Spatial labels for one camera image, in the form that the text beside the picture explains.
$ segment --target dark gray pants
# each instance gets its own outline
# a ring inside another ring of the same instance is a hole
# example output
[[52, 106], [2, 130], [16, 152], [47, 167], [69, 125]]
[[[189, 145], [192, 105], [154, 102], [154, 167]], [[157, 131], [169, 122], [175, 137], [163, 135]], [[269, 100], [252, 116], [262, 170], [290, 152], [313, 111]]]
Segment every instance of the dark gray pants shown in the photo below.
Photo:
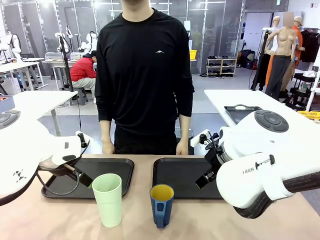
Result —
[[290, 60], [290, 56], [275, 55], [273, 57], [272, 70], [265, 94], [273, 97], [275, 100], [279, 101], [282, 79], [290, 64]]

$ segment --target black long sleeve shirt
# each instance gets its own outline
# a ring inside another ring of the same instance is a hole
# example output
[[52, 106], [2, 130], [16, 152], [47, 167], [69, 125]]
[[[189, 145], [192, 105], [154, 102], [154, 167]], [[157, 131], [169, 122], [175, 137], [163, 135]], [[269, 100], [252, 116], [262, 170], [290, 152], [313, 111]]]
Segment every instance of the black long sleeve shirt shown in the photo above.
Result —
[[156, 135], [174, 130], [179, 114], [191, 116], [189, 39], [179, 20], [155, 9], [140, 22], [121, 14], [101, 30], [96, 57], [99, 121]]

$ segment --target blue mug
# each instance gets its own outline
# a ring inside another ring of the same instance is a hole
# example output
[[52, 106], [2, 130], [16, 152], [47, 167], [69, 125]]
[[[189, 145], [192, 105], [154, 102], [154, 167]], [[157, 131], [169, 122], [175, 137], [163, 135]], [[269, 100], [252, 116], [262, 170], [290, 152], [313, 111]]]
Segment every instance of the blue mug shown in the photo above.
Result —
[[166, 184], [158, 184], [151, 188], [153, 221], [159, 229], [169, 224], [174, 195], [174, 189]]

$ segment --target red jacket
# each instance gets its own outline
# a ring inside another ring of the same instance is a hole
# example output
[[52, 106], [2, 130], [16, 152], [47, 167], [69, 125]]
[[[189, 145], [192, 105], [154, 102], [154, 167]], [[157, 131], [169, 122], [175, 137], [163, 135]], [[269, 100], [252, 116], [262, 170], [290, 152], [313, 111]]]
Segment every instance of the red jacket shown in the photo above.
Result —
[[71, 80], [78, 82], [80, 79], [91, 78], [95, 79], [97, 72], [94, 71], [94, 61], [90, 57], [80, 58], [70, 69]]

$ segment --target light green plastic cup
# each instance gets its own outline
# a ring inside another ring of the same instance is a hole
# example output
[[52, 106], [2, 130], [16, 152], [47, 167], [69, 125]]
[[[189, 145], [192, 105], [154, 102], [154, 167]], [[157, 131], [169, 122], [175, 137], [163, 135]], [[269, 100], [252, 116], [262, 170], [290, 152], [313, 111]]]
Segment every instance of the light green plastic cup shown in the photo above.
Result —
[[121, 177], [113, 173], [100, 175], [92, 182], [101, 221], [107, 228], [119, 225], [122, 220], [121, 184]]

